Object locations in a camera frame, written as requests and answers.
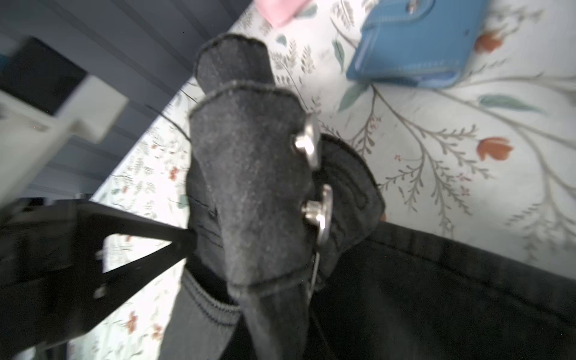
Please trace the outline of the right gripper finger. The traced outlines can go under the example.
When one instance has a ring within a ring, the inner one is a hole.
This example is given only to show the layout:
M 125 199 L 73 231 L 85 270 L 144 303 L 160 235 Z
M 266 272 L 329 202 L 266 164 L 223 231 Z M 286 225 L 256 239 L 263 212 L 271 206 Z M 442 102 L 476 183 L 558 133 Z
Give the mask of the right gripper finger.
M 104 243 L 121 234 L 165 246 L 111 271 Z M 85 200 L 18 199 L 1 209 L 1 354 L 54 347 L 90 332 L 190 256 L 197 234 Z

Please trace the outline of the dark grey long pants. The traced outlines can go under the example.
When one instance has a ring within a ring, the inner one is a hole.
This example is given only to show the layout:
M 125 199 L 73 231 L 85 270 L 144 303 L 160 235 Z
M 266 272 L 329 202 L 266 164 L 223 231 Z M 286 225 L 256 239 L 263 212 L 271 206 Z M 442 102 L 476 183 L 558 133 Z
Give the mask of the dark grey long pants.
M 573 359 L 575 282 L 384 221 L 365 162 L 314 136 L 266 45 L 206 43 L 186 179 L 198 235 L 160 359 Z

